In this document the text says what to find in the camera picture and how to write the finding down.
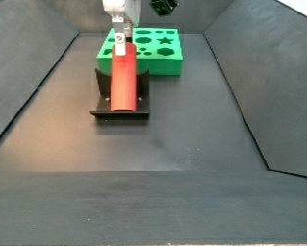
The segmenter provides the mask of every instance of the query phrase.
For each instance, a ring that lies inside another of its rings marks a hole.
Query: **black holder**
[[[148,119],[150,118],[150,71],[136,76],[136,111],[111,111],[111,75],[101,73],[97,69],[96,81],[100,98],[95,111],[89,113],[97,119]]]

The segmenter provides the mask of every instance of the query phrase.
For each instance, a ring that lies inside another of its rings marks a hole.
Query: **gray floor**
[[[183,35],[180,77],[151,79],[148,124],[104,122],[95,55],[103,36],[77,38],[0,141],[0,171],[263,170],[242,115],[202,35]]]
[[[307,243],[307,180],[264,170],[203,36],[183,76],[152,78],[148,125],[87,113],[101,40],[77,38],[0,141],[0,245]]]

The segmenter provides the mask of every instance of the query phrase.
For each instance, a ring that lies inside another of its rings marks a hole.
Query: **green foam block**
[[[150,70],[152,75],[182,74],[182,46],[178,29],[134,28],[132,42],[136,45],[138,73]],[[97,53],[97,66],[111,74],[115,30],[111,29]]]

